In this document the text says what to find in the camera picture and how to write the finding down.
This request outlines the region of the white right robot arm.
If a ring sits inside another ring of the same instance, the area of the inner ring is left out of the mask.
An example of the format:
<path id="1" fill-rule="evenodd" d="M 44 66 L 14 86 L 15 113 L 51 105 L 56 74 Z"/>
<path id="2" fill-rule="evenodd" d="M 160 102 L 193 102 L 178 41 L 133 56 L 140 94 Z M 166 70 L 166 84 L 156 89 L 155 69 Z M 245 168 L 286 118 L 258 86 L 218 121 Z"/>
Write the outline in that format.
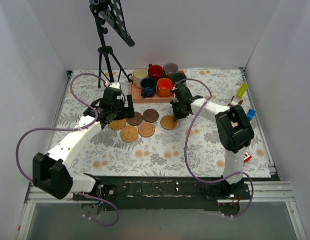
<path id="1" fill-rule="evenodd" d="M 249 175 L 243 172 L 244 157 L 251 140 L 255 134 L 241 105 L 222 106 L 208 99 L 196 95 L 193 96 L 184 84 L 175 84 L 171 90 L 174 99 L 170 102 L 174 118 L 179 120 L 193 115 L 184 144 L 184 159 L 188 172 L 197 181 L 205 184 L 221 185 L 221 194 L 232 199 L 239 193 L 237 183 L 241 182 L 243 176 Z M 207 181 L 195 176 L 187 159 L 188 139 L 190 131 L 197 117 L 203 117 L 217 125 L 219 140 L 225 149 L 225 166 L 222 178 L 214 181 Z"/>

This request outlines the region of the dark blue mug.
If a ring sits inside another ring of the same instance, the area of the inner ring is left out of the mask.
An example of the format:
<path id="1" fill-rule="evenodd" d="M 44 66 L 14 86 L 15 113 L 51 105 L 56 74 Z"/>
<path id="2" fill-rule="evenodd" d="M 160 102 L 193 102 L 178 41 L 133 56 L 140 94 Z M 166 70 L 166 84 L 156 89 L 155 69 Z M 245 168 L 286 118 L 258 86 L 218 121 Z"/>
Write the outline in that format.
<path id="1" fill-rule="evenodd" d="M 157 83 L 153 78 L 145 78 L 141 81 L 141 96 L 143 98 L 152 98 L 155 96 Z"/>

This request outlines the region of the dark wooden coaster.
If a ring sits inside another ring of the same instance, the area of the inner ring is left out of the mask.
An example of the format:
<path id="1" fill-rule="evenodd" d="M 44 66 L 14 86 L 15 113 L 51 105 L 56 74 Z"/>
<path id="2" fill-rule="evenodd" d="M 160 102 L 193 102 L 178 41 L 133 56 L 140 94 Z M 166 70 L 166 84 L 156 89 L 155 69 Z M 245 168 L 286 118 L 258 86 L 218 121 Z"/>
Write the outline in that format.
<path id="1" fill-rule="evenodd" d="M 153 123 L 158 119 L 159 113 L 155 109 L 149 108 L 144 111 L 142 116 L 146 122 Z"/>
<path id="2" fill-rule="evenodd" d="M 137 126 L 137 125 L 141 124 L 142 121 L 143 121 L 143 116 L 141 113 L 139 113 L 137 111 L 134 112 L 134 117 L 127 119 L 127 123 L 132 125 L 132 126 Z"/>

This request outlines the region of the woven cork coaster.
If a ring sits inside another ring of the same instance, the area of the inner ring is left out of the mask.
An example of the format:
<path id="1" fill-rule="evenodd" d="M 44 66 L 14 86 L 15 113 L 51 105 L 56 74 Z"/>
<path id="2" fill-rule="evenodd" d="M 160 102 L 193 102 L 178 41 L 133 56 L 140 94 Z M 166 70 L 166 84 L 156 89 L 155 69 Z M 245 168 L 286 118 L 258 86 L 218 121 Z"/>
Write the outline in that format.
<path id="1" fill-rule="evenodd" d="M 120 131 L 120 137 L 126 143 L 133 142 L 138 138 L 138 129 L 131 125 L 125 126 Z"/>
<path id="2" fill-rule="evenodd" d="M 111 123 L 108 124 L 108 127 L 111 130 L 118 131 L 123 129 L 126 126 L 127 120 L 121 119 L 121 120 L 113 120 Z"/>

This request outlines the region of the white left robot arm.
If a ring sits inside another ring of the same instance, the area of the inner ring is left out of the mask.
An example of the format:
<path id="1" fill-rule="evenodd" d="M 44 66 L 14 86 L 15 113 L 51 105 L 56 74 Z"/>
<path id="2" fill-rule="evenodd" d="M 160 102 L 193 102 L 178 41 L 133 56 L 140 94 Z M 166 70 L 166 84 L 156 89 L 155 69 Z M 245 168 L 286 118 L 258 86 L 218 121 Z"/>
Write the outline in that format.
<path id="1" fill-rule="evenodd" d="M 57 199 L 69 193 L 84 193 L 90 200 L 101 195 L 101 180 L 88 173 L 70 174 L 69 169 L 79 152 L 112 121 L 134 117 L 132 96 L 123 98 L 121 84 L 112 82 L 103 97 L 85 110 L 71 131 L 47 153 L 37 153 L 32 162 L 33 185 Z"/>

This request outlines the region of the light wooden coaster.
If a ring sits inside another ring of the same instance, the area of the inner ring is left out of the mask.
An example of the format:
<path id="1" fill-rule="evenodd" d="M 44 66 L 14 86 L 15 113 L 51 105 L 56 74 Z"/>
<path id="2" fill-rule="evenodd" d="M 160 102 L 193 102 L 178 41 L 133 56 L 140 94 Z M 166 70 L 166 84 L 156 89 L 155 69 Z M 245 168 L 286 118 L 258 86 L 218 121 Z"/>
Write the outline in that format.
<path id="1" fill-rule="evenodd" d="M 160 125 L 166 130 L 172 130 L 176 127 L 177 122 L 171 115 L 165 115 L 160 120 Z"/>
<path id="2" fill-rule="evenodd" d="M 142 137 L 151 137 L 155 133 L 155 126 L 150 122 L 144 122 L 139 126 L 138 132 Z"/>

